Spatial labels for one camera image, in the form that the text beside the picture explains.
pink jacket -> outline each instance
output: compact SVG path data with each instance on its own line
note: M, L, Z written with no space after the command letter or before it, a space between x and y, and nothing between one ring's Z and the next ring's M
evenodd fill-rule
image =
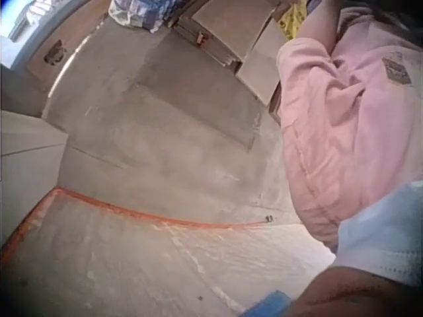
M277 60L291 197L330 248L342 220L423 176L423 51L368 9L340 21L332 56L299 38Z

concrete floor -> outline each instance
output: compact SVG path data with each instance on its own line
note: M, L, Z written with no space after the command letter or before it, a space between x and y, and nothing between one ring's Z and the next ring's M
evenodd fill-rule
M176 219L299 223L280 128L229 70L166 28L106 20L44 117L69 134L60 186Z
M193 229L65 194L30 227L0 281L19 316L237 316L333 260L302 225Z

orange line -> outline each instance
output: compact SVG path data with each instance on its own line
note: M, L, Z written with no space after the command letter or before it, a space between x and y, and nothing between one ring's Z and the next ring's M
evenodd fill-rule
M106 202L79 194L77 192L67 190L65 188L57 188L56 190L60 191L61 193L64 193L65 195L68 195L69 197L73 197L80 201L84 201L85 203L88 203L95 207L108 209L109 211L118 215L125 215L135 219L145 219L145 220L150 220L150 221L155 221L160 223L168 223L171 225L179 225L184 227L194 227L194 228L201 228L201 229L229 229L229 228L242 229L242 228L256 227L258 225L263 225L267 223L266 221L258 221L255 223L198 223L195 221L185 221L185 220L151 215L148 213L142 213L139 211L126 209L123 207L118 207L110 203L106 203Z
M13 257L13 254L19 247L19 244L24 240L26 234L31 229L33 222L40 218L42 211L45 211L53 202L58 191L54 188L50 190L32 209L32 211L25 217L20 225L7 239L6 243L1 248L0 266L7 265Z
M126 209L123 207L118 207L112 205L110 203L106 203L72 190L67 190L65 188L56 187L50 190L34 207L34 209L25 217L22 223L18 226L18 228L12 233L9 239L6 241L4 246L1 248L1 258L0 258L0 266L3 267L10 263L13 254L15 254L17 248L24 240L26 234L28 234L29 230L33 226L33 222L36 219L41 218L40 215L42 211L48 209L48 207L52 204L54 198L58 195L66 195L77 199L79 201L84 201L89 205L100 207L102 209L106 209L107 211L111 211L117 215L124 215L127 217L131 217L134 219L144 219L149 221L154 221L159 224L170 224L170 225L178 225L184 227L191 227L191 228L198 228L198 229L246 229L249 227L257 227L259 225L264 225L266 221L258 221L255 223L197 223L194 221L185 221L185 220L178 220L166 217L160 217L156 215L150 215L148 213L141 213L138 211Z

plastic-wrapped bundle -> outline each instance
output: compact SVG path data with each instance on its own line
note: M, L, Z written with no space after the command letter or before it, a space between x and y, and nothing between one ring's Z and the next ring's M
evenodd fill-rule
M112 0L109 15L123 26L155 32L186 0Z

yellow bag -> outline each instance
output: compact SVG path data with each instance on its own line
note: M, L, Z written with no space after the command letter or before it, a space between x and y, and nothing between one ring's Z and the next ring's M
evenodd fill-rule
M307 0L301 0L298 4L292 5L279 20L280 28L284 31L288 40L297 36L301 23L307 16Z

